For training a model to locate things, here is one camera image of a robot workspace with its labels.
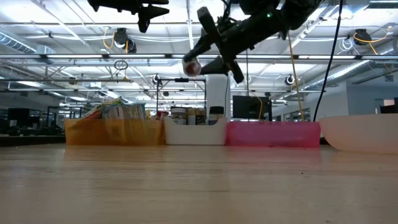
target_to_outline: white bowl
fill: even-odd
[[[338,150],[398,154],[398,114],[322,118],[320,126]]]

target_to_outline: yellow cable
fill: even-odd
[[[304,113],[303,113],[303,108],[301,107],[299,84],[297,83],[296,68],[294,65],[294,58],[293,58],[292,41],[290,41],[290,32],[287,33],[287,36],[289,37],[290,58],[292,59],[292,65],[293,65],[293,74],[294,74],[294,82],[296,84],[296,90],[297,90],[298,107],[300,108],[301,121],[304,122]]]
[[[371,46],[371,48],[372,48],[374,54],[378,55],[378,53],[377,53],[376,49],[373,47],[373,45],[372,45],[371,43],[369,43],[369,45]],[[383,65],[385,66],[385,68],[386,68],[386,69],[391,73],[391,75],[392,75],[391,69],[390,69],[384,62],[383,62]]]
[[[359,39],[359,38],[356,37],[356,34],[358,34],[358,33],[355,33],[353,37],[354,37],[354,39],[359,40],[359,41],[361,41],[361,42],[370,43],[370,44],[371,44],[371,43],[377,43],[377,42],[379,42],[379,41],[384,40],[384,39],[388,36],[388,32],[390,32],[390,28],[387,29],[387,34],[386,34],[383,38],[378,39],[378,40],[361,40],[361,39]]]
[[[104,43],[104,46],[105,46],[107,49],[112,49],[112,47],[113,47],[113,42],[114,42],[114,33],[113,33],[113,35],[112,35],[112,45],[111,45],[111,46],[108,46],[108,45],[106,45],[106,43],[105,43],[105,36],[106,36],[106,31],[107,31],[107,30],[108,30],[108,28],[105,27],[104,39],[102,40],[102,43]]]
[[[253,92],[251,92],[251,94],[253,94],[253,96],[257,97],[257,99],[259,99],[259,101],[260,101],[260,104],[261,104],[260,113],[259,113],[259,120],[260,120],[261,119],[261,113],[262,113],[262,100],[258,96],[256,96],[256,94],[254,94]]]
[[[378,55],[378,53],[377,53],[376,49],[373,47],[373,45],[372,45],[371,43],[369,43],[369,45],[371,46],[371,48],[372,48],[374,54]]]

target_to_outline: black robotic arm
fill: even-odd
[[[254,49],[257,43],[278,32],[285,39],[288,30],[299,28],[322,1],[286,0],[282,9],[277,10],[279,0],[232,0],[228,3],[224,16],[218,18],[217,26],[208,9],[200,8],[197,13],[204,33],[196,46],[183,58],[185,73],[196,76],[227,73],[231,70],[235,81],[242,82],[244,77],[235,61],[236,55]],[[232,3],[239,3],[243,12],[251,16],[243,21],[231,22],[229,10]],[[216,44],[220,56],[201,68],[196,57],[210,50],[212,44]]]

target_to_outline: orange bin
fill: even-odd
[[[165,143],[163,122],[140,119],[67,119],[67,145],[158,146]]]

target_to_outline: table surface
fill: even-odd
[[[0,223],[397,223],[398,156],[219,146],[0,148]]]

